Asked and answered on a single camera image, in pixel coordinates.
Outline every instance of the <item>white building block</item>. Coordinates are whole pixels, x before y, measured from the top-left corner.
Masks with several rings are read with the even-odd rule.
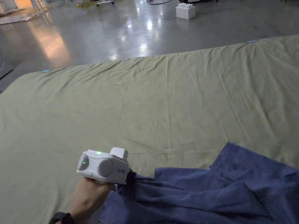
[[[195,17],[195,7],[192,4],[180,3],[176,7],[176,17],[191,19]]]

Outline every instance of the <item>white handheld device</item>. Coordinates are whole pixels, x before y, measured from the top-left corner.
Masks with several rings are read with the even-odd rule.
[[[99,183],[126,184],[129,172],[128,151],[123,148],[112,148],[111,152],[87,150],[81,155],[77,173]]]

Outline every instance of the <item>wrinkled fabric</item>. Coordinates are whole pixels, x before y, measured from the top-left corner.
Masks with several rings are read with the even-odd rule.
[[[157,168],[105,202],[107,223],[299,223],[299,171],[227,143],[210,170]]]
[[[83,151],[208,169],[227,142],[299,168],[299,35],[26,74],[0,95],[0,223],[70,209]]]

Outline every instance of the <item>green sheet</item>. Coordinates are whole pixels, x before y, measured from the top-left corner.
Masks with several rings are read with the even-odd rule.
[[[68,211],[88,149],[208,168],[227,141],[299,168],[299,36],[24,75],[0,95],[0,223]]]

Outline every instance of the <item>hand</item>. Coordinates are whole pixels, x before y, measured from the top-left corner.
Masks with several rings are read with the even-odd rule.
[[[83,178],[76,188],[70,214],[76,224],[84,223],[104,203],[110,191],[115,191],[112,183],[99,184],[94,179]]]

